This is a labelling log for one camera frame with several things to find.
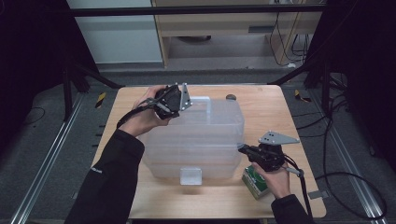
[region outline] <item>black pole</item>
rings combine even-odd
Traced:
[[[192,6],[192,7],[119,7],[119,8],[76,8],[50,10],[55,15],[72,17],[142,16],[176,14],[224,14],[224,13],[263,13],[263,12],[315,12],[337,10],[341,6],[323,4],[285,5],[234,5],[234,6]]]

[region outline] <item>wooden table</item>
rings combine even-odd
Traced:
[[[96,152],[96,163],[113,134],[117,121],[127,113],[134,101],[144,94],[147,87],[122,88],[119,90],[107,125]],[[234,94],[245,117],[246,144],[258,145],[258,139],[266,132],[283,133],[298,138],[282,90],[278,86],[232,85],[188,86],[190,96],[209,96],[225,99]],[[318,186],[312,175],[302,144],[283,146],[304,170],[307,191],[316,191]],[[266,218],[273,217],[272,194],[256,201],[243,183],[243,169],[250,165],[244,155],[233,178],[204,179],[202,186],[180,186],[179,179],[156,178],[141,162],[139,180],[130,218]],[[290,174],[291,192],[304,204],[300,180]],[[321,199],[310,200],[314,217],[326,214]]]

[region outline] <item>gray carpet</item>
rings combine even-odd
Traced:
[[[166,72],[142,72],[117,75],[107,74],[106,76],[111,80],[128,86],[172,84],[174,82],[187,82],[189,84],[262,84],[277,79],[286,74],[287,71],[273,71],[270,74],[264,70],[241,69],[233,71],[217,70],[210,73],[194,73],[194,71],[179,71],[172,74]],[[100,141],[100,133],[103,131],[103,125],[106,124],[117,91],[111,90],[93,79],[89,79],[89,81],[92,88],[84,96],[77,120],[64,143],[43,190],[37,198],[30,219],[64,219],[73,204],[73,194],[78,191],[85,174],[90,168],[96,146]],[[294,82],[292,81],[283,87],[291,114],[296,116],[306,113],[317,113],[318,107],[314,103],[295,99],[294,89],[300,88],[301,83],[298,80],[294,80]],[[106,99],[102,107],[99,109],[94,108],[98,95],[103,91],[106,92]],[[333,95],[338,93],[338,91],[332,91]],[[34,106],[43,108],[45,115],[40,118],[42,115],[40,111],[42,110],[32,110],[28,119],[30,121],[39,120],[21,127],[20,134],[16,136],[10,146],[11,153],[9,157],[7,160],[1,161],[0,164],[0,219],[3,220],[10,219],[21,203],[62,125],[64,117],[62,86],[37,95]],[[294,121],[296,127],[302,127],[318,118],[320,118],[320,114],[312,114],[294,117]],[[343,136],[343,141],[351,157],[361,169],[364,177],[374,183],[387,199],[389,207],[388,223],[396,223],[396,201],[393,196],[396,188],[396,175],[389,169],[388,164],[383,159],[370,156],[359,125],[346,107],[342,107],[338,112],[334,113],[333,121],[334,128]],[[317,135],[318,133],[323,133],[324,130],[325,124],[320,122],[312,127],[299,130],[299,135]],[[314,175],[321,175],[323,137],[302,137],[301,139]],[[326,160],[328,172],[344,170],[330,140],[327,143]],[[331,177],[330,180],[333,190],[348,206],[365,214],[348,177]],[[327,189],[322,180],[318,181],[318,185],[322,190]],[[317,223],[371,223],[351,215],[333,197],[324,199],[324,202],[327,208],[327,215],[318,219]]]

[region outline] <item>human hand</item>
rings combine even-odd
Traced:
[[[280,169],[273,172],[265,172],[256,162],[251,164],[254,170],[265,179],[268,189],[271,190],[276,199],[291,195],[289,171],[286,170],[288,164],[286,162]]]
[[[133,109],[137,108],[147,98],[154,98],[157,91],[164,89],[165,86],[149,87],[146,93],[134,102]],[[146,109],[140,113],[131,116],[119,129],[137,137],[140,134],[147,133],[157,126],[168,125],[170,119],[160,119],[153,109]]]

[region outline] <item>clear plastic container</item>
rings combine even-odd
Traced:
[[[205,96],[191,101],[168,126],[139,136],[146,146],[143,162],[156,177],[180,177],[181,171],[197,169],[201,178],[232,177],[241,161],[237,147],[244,143],[239,104]]]

